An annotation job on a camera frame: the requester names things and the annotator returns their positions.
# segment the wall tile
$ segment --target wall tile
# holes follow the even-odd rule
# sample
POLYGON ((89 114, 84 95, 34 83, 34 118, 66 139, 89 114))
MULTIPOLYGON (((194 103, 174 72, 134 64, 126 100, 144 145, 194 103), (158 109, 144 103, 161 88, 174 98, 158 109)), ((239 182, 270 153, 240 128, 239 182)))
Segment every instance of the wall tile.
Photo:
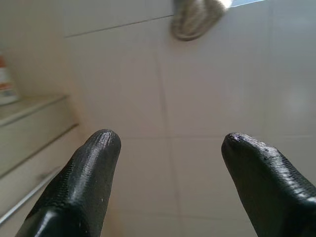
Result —
POLYGON ((172 139, 183 215, 247 219, 221 155, 222 141, 223 138, 172 139))
POLYGON ((180 237, 177 217, 120 212, 116 213, 115 221, 120 237, 180 237))
POLYGON ((166 140, 122 140, 111 206, 115 210, 178 213, 166 140))
POLYGON ((186 237, 255 237, 250 221, 184 218, 186 237))
POLYGON ((59 0, 64 35, 147 20, 147 0, 59 0))
POLYGON ((267 133, 316 132, 316 2, 273 1, 267 133))
POLYGON ((151 18, 159 18, 173 14, 174 0, 148 0, 148 9, 151 18))
POLYGON ((121 137, 162 137, 157 70, 148 23, 67 39, 91 131, 121 137))
POLYGON ((172 38, 171 18, 151 22, 172 136, 261 133, 267 14, 266 2, 232 8, 191 42, 172 38))

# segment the tile grout line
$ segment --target tile grout line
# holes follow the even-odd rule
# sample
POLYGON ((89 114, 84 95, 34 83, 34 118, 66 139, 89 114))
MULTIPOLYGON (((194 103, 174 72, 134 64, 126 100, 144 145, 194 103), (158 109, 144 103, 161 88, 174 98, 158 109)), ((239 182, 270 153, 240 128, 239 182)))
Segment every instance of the tile grout line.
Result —
POLYGON ((271 55, 271 40, 272 40, 272 30, 273 30, 273 1, 270 0, 267 2, 268 4, 268 19, 267 19, 267 34, 268 34, 268 40, 267 40, 267 52, 266 52, 266 59, 264 63, 264 68, 265 68, 265 73, 267 80, 264 86, 264 96, 263 96, 263 130, 262 130, 262 135, 263 139, 267 140, 268 139, 268 134, 267 134, 267 128, 268 128, 268 108, 269 108, 269 87, 270 87, 270 80, 271 80, 271 64, 270 64, 270 55, 271 55))
POLYGON ((177 215, 171 213, 159 213, 159 212, 146 212, 137 210, 119 210, 111 209, 112 213, 127 214, 127 215, 146 215, 146 216, 160 216, 160 217, 173 217, 173 218, 190 218, 198 220, 214 220, 214 221, 238 221, 238 222, 249 222, 248 219, 237 219, 237 218, 218 218, 218 217, 207 217, 207 216, 195 216, 195 215, 177 215))
POLYGON ((168 160, 169 160, 169 166, 170 166, 170 172, 171 172, 170 176, 171 176, 172 183, 174 186, 173 191, 174 191, 175 200, 176 200, 176 209, 178 213, 180 236, 184 237, 185 236, 184 222, 181 216, 182 210, 181 210, 181 205, 180 205, 180 190, 179 190, 179 185, 178 185, 179 182, 176 175, 175 162, 173 160, 172 143, 171 143, 171 138, 170 138, 171 128, 170 128, 170 123, 168 119, 167 100, 166 100, 166 92, 165 92, 163 80, 162 80, 161 63, 159 61, 158 50, 157 50, 158 42, 156 38, 154 37, 153 31, 151 29, 148 29, 148 32, 149 32, 149 37, 150 37, 150 43, 153 49, 153 58, 154 58, 156 76, 157 76, 157 81, 158 81, 159 100, 160 100, 162 120, 165 127, 165 133, 167 134, 166 145, 167 145, 168 158, 169 158, 168 160))
POLYGON ((95 33, 95 32, 100 32, 100 31, 111 30, 111 29, 115 29, 115 28, 119 28, 119 27, 124 27, 124 26, 135 25, 135 24, 138 24, 138 23, 144 23, 144 22, 148 22, 148 21, 158 20, 158 19, 167 18, 167 17, 170 17, 170 16, 173 16, 173 15, 167 15, 167 16, 149 18, 149 19, 147 19, 147 20, 136 21, 136 22, 121 24, 121 25, 117 25, 117 26, 106 27, 106 28, 102 28, 102 29, 98 29, 98 30, 85 31, 85 32, 82 32, 82 33, 76 33, 76 34, 64 36, 64 39, 71 38, 71 37, 76 37, 76 36, 88 35, 88 34, 90 34, 90 33, 95 33))

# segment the white shelf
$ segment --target white shelf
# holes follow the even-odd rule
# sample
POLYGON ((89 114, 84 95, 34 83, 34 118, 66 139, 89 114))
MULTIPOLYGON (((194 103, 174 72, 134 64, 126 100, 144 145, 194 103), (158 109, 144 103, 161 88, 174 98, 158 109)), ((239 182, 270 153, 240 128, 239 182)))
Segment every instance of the white shelf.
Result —
POLYGON ((0 177, 76 124, 64 95, 0 106, 0 177))

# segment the gloved finger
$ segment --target gloved finger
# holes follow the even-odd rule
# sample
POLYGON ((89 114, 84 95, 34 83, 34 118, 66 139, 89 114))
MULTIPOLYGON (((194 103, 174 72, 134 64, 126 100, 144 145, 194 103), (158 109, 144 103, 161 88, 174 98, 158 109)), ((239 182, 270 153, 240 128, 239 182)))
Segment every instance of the gloved finger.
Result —
POLYGON ((95 132, 49 183, 16 236, 99 237, 119 152, 114 132, 95 132))
POLYGON ((316 236, 316 188, 281 152, 232 133, 222 155, 258 237, 316 236))

